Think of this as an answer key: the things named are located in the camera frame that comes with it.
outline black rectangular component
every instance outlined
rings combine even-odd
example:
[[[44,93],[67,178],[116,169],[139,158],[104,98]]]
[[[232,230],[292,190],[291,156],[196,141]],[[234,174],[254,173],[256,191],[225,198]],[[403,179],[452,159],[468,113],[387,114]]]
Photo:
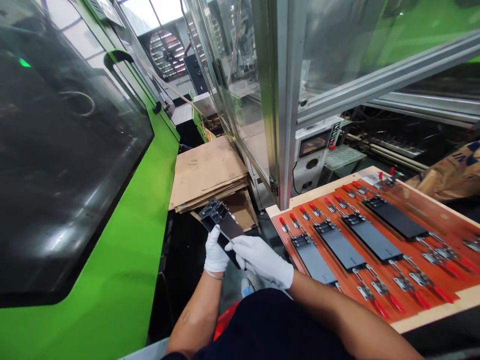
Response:
[[[334,223],[324,221],[315,225],[314,228],[348,272],[353,271],[354,268],[360,269],[365,267],[367,262],[363,256],[360,255],[347,238],[342,235]]]
[[[365,216],[353,213],[341,219],[382,262],[403,255]]]
[[[428,231],[410,219],[384,198],[374,197],[363,202],[375,215],[407,240],[426,235]]]
[[[332,284],[337,281],[337,278],[319,253],[310,236],[302,234],[294,237],[291,242],[312,279],[322,284]]]
[[[237,224],[232,215],[230,215],[229,210],[222,201],[210,201],[208,205],[205,206],[202,211],[200,211],[199,215],[201,223],[208,230],[208,232],[211,232],[215,225],[220,225],[220,235],[217,242],[223,251],[225,251],[225,247],[230,242],[230,239],[236,238],[240,235],[245,235],[245,233],[242,231],[242,228]],[[225,251],[225,253],[228,255],[236,268],[240,269],[240,265],[235,258],[235,251],[230,250]]]

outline paper bag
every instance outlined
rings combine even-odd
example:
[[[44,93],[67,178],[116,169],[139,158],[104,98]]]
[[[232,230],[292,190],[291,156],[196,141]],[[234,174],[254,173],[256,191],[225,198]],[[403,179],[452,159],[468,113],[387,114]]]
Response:
[[[439,202],[480,193],[480,141],[463,146],[406,183]]]

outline person's hand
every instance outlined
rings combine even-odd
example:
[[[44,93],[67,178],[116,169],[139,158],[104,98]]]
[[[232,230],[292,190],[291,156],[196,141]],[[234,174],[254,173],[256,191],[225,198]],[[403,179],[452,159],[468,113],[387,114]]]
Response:
[[[225,247],[236,253],[242,269],[252,271],[274,283],[279,289],[290,289],[294,281],[294,267],[283,260],[261,237],[241,235]]]
[[[203,268],[211,273],[224,273],[230,261],[229,256],[217,242],[219,235],[220,227],[215,225],[205,243],[206,258]]]

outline machine window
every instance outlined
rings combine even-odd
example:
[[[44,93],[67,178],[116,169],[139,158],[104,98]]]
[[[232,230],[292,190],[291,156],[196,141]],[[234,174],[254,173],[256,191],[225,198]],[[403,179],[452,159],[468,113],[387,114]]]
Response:
[[[68,0],[7,0],[0,39],[0,307],[72,289],[153,130]]]

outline forearm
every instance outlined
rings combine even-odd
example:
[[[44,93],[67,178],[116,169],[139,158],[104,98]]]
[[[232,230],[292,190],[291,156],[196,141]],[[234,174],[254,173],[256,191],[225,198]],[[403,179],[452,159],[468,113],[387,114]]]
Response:
[[[222,272],[214,273],[223,277]],[[170,335],[167,354],[180,352],[191,359],[212,342],[219,316],[222,281],[203,272],[196,289]]]
[[[422,359],[398,332],[366,307],[297,270],[287,292],[336,334],[356,359]]]

